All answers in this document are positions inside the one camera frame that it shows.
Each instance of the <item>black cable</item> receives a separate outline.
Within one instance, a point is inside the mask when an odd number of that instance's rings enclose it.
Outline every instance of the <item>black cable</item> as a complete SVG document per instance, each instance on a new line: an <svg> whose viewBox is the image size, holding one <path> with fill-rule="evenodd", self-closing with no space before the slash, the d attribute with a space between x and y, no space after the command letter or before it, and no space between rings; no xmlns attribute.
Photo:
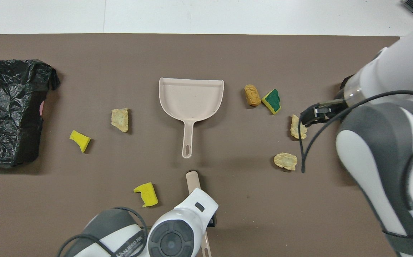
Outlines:
<svg viewBox="0 0 413 257"><path fill-rule="evenodd" d="M413 153L411 153L411 156L409 158L409 160L407 161L407 164L405 165L405 169L403 170L403 177L404 179L402 179L402 185L401 188L401 192L403 192L403 199L404 199L404 203L405 206L407 208L407 210L413 210L413 201L411 199L411 196L409 194L409 190L405 190L406 188L409 187L409 176L410 176L410 171L412 170L413 167Z"/></svg>
<svg viewBox="0 0 413 257"><path fill-rule="evenodd" d="M62 246L61 246L60 249L59 249L59 252L57 252L57 257L60 257L60 256L61 256L61 253L62 253L63 249L67 246L67 244L69 244L69 243L70 243L71 241L73 241L74 239L78 239L78 238L87 238L87 239L90 239L91 241L97 243L100 247L102 247L103 250L105 250L109 255L112 256L112 255L114 254L114 253L113 253L108 247L106 247L106 245L104 245L104 244L100 241L100 239L98 239L97 237L91 236L91 235L88 235L88 234L79 234L79 235L70 237L67 241L65 241L65 243L62 244Z"/></svg>
<svg viewBox="0 0 413 257"><path fill-rule="evenodd" d="M143 219L143 217L141 217L141 215L138 214L138 212L132 210L131 208L127 208L127 207L114 207L113 209L119 209L119 210L126 210L128 212L133 213L136 217L138 217L138 219L141 221L141 223L143 224L143 245L141 246L141 249L134 255L131 255L130 257L134 257L134 256L138 256L140 255L144 250L145 250L145 246L146 246L146 242L148 239L148 227L146 226L145 220Z"/></svg>
<svg viewBox="0 0 413 257"><path fill-rule="evenodd" d="M332 124L333 122L335 122L336 120L339 120L341 118L343 118L344 116L346 116L351 110L361 106L362 104L366 104L369 101L373 101L375 99L378 98L382 98L385 96L392 96L392 95L412 95L413 96L413 91L411 90L397 90L397 91L390 91L390 92L386 92L386 93L382 93L382 94L378 94L376 96L372 96L369 97L365 100L362 100L360 102L358 102L357 104L354 104L353 106L350 106L344 110L342 110L339 114L337 114L335 117L331 118L327 123L325 123L325 125L323 125L321 127L321 129L314 135L314 137L311 139L311 141L308 144L308 147L306 148L306 151L303 150L303 143L301 138L299 139L299 143L300 143L300 152L301 152L301 172L304 173L305 172L305 162L306 162L306 158L308 156L309 150L311 149L311 146L313 145L314 141L316 140L316 138L322 133L322 131L324 131L330 124ZM303 112L301 113L301 117L299 119L299 124L298 124L298 128L299 128L299 136L301 136L301 132L300 132L300 125L301 125L301 120L303 118Z"/></svg>

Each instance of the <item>green sponge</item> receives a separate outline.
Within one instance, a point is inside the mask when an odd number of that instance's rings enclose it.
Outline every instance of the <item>green sponge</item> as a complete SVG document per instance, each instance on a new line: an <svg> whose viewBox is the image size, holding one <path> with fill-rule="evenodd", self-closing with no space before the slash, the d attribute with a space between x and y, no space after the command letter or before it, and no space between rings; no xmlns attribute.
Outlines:
<svg viewBox="0 0 413 257"><path fill-rule="evenodd" d="M265 104L268 109L270 109L273 115L277 114L281 110L281 105L279 104L279 94L278 90L273 89L266 96L262 98L263 104Z"/></svg>

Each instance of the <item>white floor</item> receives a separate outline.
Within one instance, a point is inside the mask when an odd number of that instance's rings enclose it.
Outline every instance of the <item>white floor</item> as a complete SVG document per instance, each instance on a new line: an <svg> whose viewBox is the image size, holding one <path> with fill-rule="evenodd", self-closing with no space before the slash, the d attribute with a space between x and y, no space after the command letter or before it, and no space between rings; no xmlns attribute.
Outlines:
<svg viewBox="0 0 413 257"><path fill-rule="evenodd" d="M0 0L0 34L405 36L399 0Z"/></svg>

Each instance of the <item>yellow sponge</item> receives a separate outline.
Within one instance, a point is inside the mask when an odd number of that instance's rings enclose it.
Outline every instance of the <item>yellow sponge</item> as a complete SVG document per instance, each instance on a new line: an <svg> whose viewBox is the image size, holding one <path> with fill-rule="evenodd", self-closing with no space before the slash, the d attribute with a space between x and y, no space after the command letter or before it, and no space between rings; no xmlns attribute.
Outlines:
<svg viewBox="0 0 413 257"><path fill-rule="evenodd" d="M89 141L91 140L90 137L87 137L81 133L78 133L76 132L76 130L73 130L71 132L70 139L75 141L79 145L79 148L81 148L81 151L83 153L86 150L87 145L89 144Z"/></svg>
<svg viewBox="0 0 413 257"><path fill-rule="evenodd" d="M154 190L154 186L151 182L138 186L133 189L133 192L141 192L141 199L145 202L143 207L153 206L159 202L159 200L157 200L156 191Z"/></svg>
<svg viewBox="0 0 413 257"><path fill-rule="evenodd" d="M281 110L281 104L279 103L279 94L276 89L273 89L266 96L262 98L263 104L270 109L273 115L277 114Z"/></svg>

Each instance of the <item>brush handle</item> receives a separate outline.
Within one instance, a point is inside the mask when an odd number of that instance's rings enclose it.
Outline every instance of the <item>brush handle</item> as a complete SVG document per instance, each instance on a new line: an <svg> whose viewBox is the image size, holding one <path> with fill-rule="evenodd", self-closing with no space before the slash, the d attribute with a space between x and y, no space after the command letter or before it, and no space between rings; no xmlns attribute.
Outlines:
<svg viewBox="0 0 413 257"><path fill-rule="evenodd" d="M200 181L198 180L198 173L196 171L189 171L186 174L187 189L189 194L197 187L200 188ZM205 231L205 236L202 239L202 254L203 257L211 257L210 243L208 242L208 235Z"/></svg>

